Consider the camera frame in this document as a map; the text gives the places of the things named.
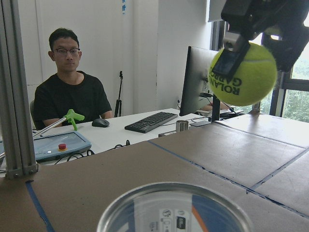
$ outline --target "black hair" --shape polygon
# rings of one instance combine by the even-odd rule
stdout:
[[[78,47],[79,47],[77,35],[75,35],[75,33],[72,30],[66,29],[66,28],[56,29],[49,36],[49,46],[50,46],[51,51],[53,50],[54,43],[57,39],[59,39],[59,38],[69,38],[69,37],[72,38],[73,40],[75,40],[77,42]]]

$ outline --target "yellow tennis ball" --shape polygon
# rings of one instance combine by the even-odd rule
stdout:
[[[277,80],[277,66],[273,55],[265,47],[251,43],[229,83],[212,72],[222,52],[223,49],[213,58],[208,75],[211,90],[222,102],[235,106],[252,105],[273,89]]]

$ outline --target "green handle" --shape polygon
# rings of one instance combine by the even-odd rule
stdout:
[[[72,109],[69,109],[68,113],[64,115],[64,117],[68,120],[69,123],[73,125],[75,131],[77,131],[77,126],[74,119],[81,121],[85,118],[85,116],[75,113]]]

